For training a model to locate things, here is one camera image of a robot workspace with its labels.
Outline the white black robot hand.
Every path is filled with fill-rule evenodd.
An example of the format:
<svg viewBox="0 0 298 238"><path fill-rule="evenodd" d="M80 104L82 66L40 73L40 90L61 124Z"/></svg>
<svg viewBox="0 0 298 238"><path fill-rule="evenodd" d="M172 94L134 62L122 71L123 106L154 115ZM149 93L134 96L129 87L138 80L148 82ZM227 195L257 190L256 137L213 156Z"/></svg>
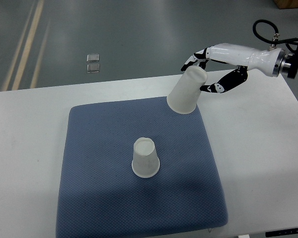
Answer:
<svg viewBox="0 0 298 238"><path fill-rule="evenodd" d="M210 60L237 66L237 69L223 76L218 82L200 87L201 91L224 93L244 83L248 78L249 70L257 69L268 77L277 77L283 69L287 68L287 57L285 50L281 48L261 51L223 43L195 52L186 60L181 71L185 71L194 64L205 69Z"/></svg>

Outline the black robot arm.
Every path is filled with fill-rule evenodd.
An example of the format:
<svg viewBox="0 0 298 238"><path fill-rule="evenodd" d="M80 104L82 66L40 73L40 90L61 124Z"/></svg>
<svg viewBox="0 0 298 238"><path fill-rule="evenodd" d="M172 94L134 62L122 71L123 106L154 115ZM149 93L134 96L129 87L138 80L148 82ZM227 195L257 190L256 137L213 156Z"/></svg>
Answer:
<svg viewBox="0 0 298 238"><path fill-rule="evenodd" d="M298 40L285 43L287 49L293 54L288 60L290 68L288 70L287 77L294 79L298 72Z"/></svg>

